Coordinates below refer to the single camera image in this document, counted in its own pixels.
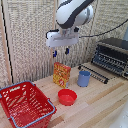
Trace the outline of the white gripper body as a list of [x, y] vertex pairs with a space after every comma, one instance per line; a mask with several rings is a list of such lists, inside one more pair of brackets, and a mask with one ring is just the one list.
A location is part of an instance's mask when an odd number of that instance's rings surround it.
[[77, 32], [71, 34], [61, 34], [59, 30], [51, 30], [46, 33], [46, 45], [48, 47], [71, 46], [78, 42]]

